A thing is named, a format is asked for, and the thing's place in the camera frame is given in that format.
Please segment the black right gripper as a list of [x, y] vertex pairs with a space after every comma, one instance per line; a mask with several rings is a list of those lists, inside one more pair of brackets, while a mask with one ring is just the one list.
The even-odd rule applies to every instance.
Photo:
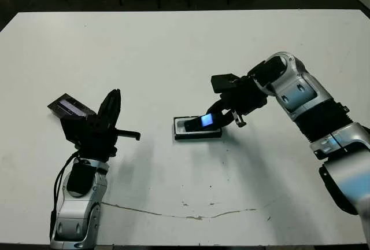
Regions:
[[215, 128], [223, 128], [232, 123], [235, 113], [238, 119], [236, 124], [243, 127], [246, 123], [242, 120], [242, 115], [248, 115], [267, 104], [267, 95], [248, 76], [226, 76], [226, 87], [220, 98], [206, 111], [206, 114], [214, 115]]

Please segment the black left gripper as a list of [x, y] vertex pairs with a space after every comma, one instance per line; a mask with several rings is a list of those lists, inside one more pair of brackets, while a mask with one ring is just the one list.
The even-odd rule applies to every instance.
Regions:
[[139, 141], [141, 133], [120, 130], [116, 123], [121, 111], [120, 89], [112, 90], [103, 100], [98, 115], [77, 121], [74, 127], [74, 144], [85, 158], [111, 158], [116, 155], [118, 137]]

